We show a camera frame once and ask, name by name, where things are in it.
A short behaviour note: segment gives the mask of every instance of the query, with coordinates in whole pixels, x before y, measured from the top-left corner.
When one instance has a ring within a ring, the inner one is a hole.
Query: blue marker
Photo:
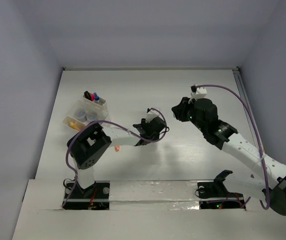
[[[95,103],[97,103],[98,105],[101,105],[101,106],[102,106],[102,103],[101,103],[101,101],[100,101],[100,98],[99,98],[98,94],[97,94],[96,92],[94,92],[93,95],[94,95],[94,101],[93,101],[93,102],[95,102]]]

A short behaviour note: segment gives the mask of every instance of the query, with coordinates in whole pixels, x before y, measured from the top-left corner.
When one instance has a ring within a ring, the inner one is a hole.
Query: red wire
[[[95,198],[95,195],[97,194],[97,189],[94,190],[93,196],[91,197],[91,199],[89,200],[89,206],[93,205],[93,199]]]
[[[241,203],[241,201],[240,201],[239,195],[238,195],[236,192],[234,192],[234,195],[237,197],[237,200],[238,200],[238,202],[239,202],[239,205],[242,206],[242,203]]]

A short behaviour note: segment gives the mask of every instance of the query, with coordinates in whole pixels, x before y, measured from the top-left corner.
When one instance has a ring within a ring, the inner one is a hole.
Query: small cup
[[[93,121],[95,121],[97,118],[98,118],[98,114],[97,114],[95,111],[89,111],[89,112],[86,114],[86,119],[87,119],[89,122],[93,122]]]
[[[85,112],[85,109],[83,108],[78,108],[77,110],[75,110],[74,117],[81,123],[84,123],[87,121],[87,113]]]

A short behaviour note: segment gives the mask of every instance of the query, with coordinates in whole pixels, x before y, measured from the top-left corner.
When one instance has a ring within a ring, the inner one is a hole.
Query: cable connector
[[[191,98],[188,100],[188,103],[190,104],[193,99],[203,99],[208,94],[205,87],[198,87],[196,88],[196,84],[191,86]]]
[[[146,114],[146,118],[145,118],[145,122],[149,123],[151,122],[153,119],[155,119],[156,117],[159,117],[160,114],[156,111],[153,111],[152,109],[148,108],[147,109],[147,114]]]

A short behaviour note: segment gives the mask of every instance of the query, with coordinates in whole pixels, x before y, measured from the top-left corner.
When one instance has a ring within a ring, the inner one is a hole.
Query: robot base
[[[66,186],[72,188],[73,184],[73,182],[68,182]],[[63,208],[66,210],[109,210],[109,193],[109,182],[96,182],[87,189],[82,189],[77,184]],[[69,190],[66,189],[64,200],[68,194]]]

